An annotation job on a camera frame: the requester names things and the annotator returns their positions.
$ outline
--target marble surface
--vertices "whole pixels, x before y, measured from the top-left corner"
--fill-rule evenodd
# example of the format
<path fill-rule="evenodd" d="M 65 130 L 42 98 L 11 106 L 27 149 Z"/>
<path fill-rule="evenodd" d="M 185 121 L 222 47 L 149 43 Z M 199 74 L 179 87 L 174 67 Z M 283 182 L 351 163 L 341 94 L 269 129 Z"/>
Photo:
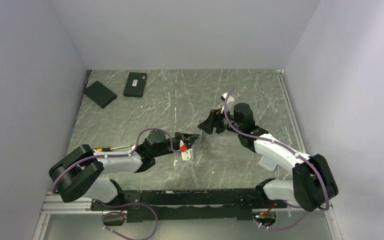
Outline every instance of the marble surface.
<path fill-rule="evenodd" d="M 129 72 L 148 74 L 142 98 L 123 96 Z M 220 96 L 232 87 L 235 103 L 248 103 L 260 127 L 299 149 L 274 70 L 94 70 L 87 85 L 95 81 L 107 86 L 117 98 L 101 109 L 83 97 L 69 152 L 81 144 L 93 148 L 133 144 L 138 133 L 150 127 L 171 134 L 200 133 L 197 125 L 222 103 Z M 196 159 L 192 161 L 182 161 L 175 153 L 156 158 L 155 166 L 145 172 L 114 173 L 103 178 L 115 179 L 124 190 L 167 190 L 253 188 L 267 178 L 291 177 L 279 167 L 273 172 L 260 167 L 261 155 L 244 148 L 231 132 L 199 139 L 194 150 Z"/>

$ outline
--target small white object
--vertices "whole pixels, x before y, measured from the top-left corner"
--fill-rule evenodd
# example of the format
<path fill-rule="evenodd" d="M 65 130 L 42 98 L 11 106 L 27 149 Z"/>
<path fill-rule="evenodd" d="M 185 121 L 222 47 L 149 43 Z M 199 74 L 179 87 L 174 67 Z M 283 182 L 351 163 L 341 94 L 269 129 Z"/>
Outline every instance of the small white object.
<path fill-rule="evenodd" d="M 186 151 L 182 151 L 181 152 L 181 159 L 183 161 L 194 160 L 195 159 L 194 150 L 190 148 Z"/>
<path fill-rule="evenodd" d="M 228 96 L 228 93 L 225 92 L 221 96 L 226 100 L 226 97 Z M 230 111 L 230 109 L 232 108 L 234 103 L 235 103 L 235 99 L 230 95 L 229 98 L 227 99 L 227 103 L 226 103 L 227 111 Z M 223 112 L 224 110 L 225 110 L 225 106 L 223 105 L 223 107 L 221 108 L 221 113 L 224 113 Z"/>
<path fill-rule="evenodd" d="M 292 209 L 292 207 L 288 205 L 288 206 L 286 207 L 286 209 L 287 209 L 287 217 L 288 217 L 288 218 L 291 218 L 291 217 L 292 217 L 292 214 L 291 214 L 291 209 Z"/>
<path fill-rule="evenodd" d="M 261 159 L 258 162 L 258 165 L 267 171 L 273 171 L 275 170 L 276 166 L 278 165 L 275 161 L 271 160 L 267 156 L 262 156 Z"/>

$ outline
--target black rectangular block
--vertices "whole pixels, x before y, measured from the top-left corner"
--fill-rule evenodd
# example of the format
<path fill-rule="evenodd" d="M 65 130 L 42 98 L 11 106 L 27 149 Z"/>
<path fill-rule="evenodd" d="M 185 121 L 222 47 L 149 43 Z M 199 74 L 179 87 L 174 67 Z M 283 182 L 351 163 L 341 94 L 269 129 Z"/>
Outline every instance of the black rectangular block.
<path fill-rule="evenodd" d="M 109 90 L 99 81 L 92 83 L 83 92 L 101 108 L 105 108 L 108 104 L 117 98 L 117 95 L 114 92 Z"/>
<path fill-rule="evenodd" d="M 130 72 L 127 77 L 126 86 L 123 95 L 125 97 L 142 98 L 144 95 L 145 84 L 147 83 L 148 74 L 141 72 Z"/>

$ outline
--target robotic arm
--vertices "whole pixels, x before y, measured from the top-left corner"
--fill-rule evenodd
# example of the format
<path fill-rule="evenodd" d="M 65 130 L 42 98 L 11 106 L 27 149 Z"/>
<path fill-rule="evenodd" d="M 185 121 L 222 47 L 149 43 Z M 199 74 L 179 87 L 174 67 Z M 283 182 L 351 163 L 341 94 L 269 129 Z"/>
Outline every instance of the robotic arm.
<path fill-rule="evenodd" d="M 191 147 L 198 137 L 199 134 L 176 132 L 172 139 L 173 149 L 181 150 L 182 159 L 192 160 L 194 152 Z M 144 142 L 130 154 L 134 148 L 135 146 L 132 146 L 131 149 L 122 152 L 103 152 L 83 144 L 51 167 L 49 176 L 55 182 L 62 172 L 72 165 L 77 165 L 79 160 L 91 157 L 79 166 L 72 166 L 74 168 L 57 182 L 56 188 L 62 200 L 70 203 L 85 197 L 99 199 L 110 205 L 120 205 L 124 202 L 122 188 L 115 180 L 102 179 L 100 176 L 119 172 L 141 173 L 155 165 L 156 157 L 173 153 L 170 139 L 166 139 L 162 130 L 151 131 Z"/>
<path fill-rule="evenodd" d="M 227 93 L 223 94 L 221 100 L 226 101 L 227 95 Z M 315 172 L 298 156 L 308 160 L 320 173 L 329 199 L 338 195 L 338 187 L 322 155 L 310 156 L 278 141 L 267 130 L 256 125 L 253 111 L 246 103 L 236 104 L 231 115 L 230 108 L 234 102 L 233 97 L 229 96 L 226 101 L 227 109 L 225 110 L 223 106 L 211 110 L 208 118 L 200 123 L 198 128 L 208 135 L 211 135 L 214 129 L 217 134 L 224 131 L 237 133 L 226 120 L 224 111 L 227 111 L 228 120 L 237 130 L 260 138 L 237 135 L 245 148 L 263 155 L 258 163 L 261 167 L 273 171 L 279 165 L 292 175 L 292 180 L 270 178 L 257 185 L 255 188 L 263 199 L 295 202 L 308 212 L 314 211 L 325 203 L 325 196 Z"/>

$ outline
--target white panel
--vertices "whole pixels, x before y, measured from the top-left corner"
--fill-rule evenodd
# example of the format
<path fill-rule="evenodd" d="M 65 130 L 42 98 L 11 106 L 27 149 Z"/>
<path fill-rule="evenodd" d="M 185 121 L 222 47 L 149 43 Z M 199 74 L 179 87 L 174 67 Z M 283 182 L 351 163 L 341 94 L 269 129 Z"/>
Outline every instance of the white panel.
<path fill-rule="evenodd" d="M 88 69 L 284 69 L 320 0 L 51 0 Z"/>
<path fill-rule="evenodd" d="M 343 238 L 384 239 L 384 1 L 321 1 L 285 82 L 307 152 L 338 185 Z"/>
<path fill-rule="evenodd" d="M 47 0 L 0 0 L 0 240 L 32 239 L 86 68 Z"/>
<path fill-rule="evenodd" d="M 272 180 L 263 187 L 265 195 L 270 200 L 285 200 L 297 202 L 294 196 L 294 183 L 291 180 Z"/>

